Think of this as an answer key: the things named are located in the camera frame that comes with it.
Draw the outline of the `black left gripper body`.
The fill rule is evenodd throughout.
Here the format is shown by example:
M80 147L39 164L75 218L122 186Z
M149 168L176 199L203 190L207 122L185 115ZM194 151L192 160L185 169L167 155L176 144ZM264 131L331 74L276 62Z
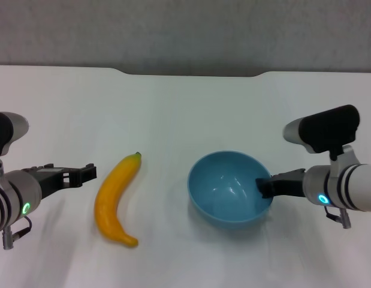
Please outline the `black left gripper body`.
M25 168L22 171L36 179L41 188L41 199L70 187L70 168L55 167L53 164L47 164L46 166Z

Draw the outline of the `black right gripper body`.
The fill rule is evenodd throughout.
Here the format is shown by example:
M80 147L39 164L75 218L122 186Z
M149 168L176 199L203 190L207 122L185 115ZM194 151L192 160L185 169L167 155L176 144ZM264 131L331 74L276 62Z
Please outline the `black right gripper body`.
M280 173L272 176L272 191L275 196L305 197L303 180L305 169Z

